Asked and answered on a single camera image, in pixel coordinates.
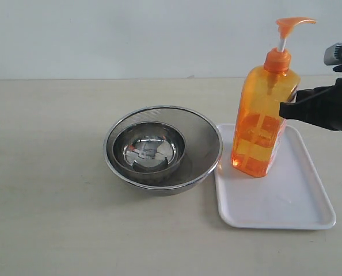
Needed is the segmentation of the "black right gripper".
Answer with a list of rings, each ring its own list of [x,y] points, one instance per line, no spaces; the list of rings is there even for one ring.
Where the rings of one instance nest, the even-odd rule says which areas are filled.
[[[326,101],[334,95],[333,103]],[[342,131],[342,78],[335,86],[298,90],[293,102],[281,102],[279,116],[330,131]]]

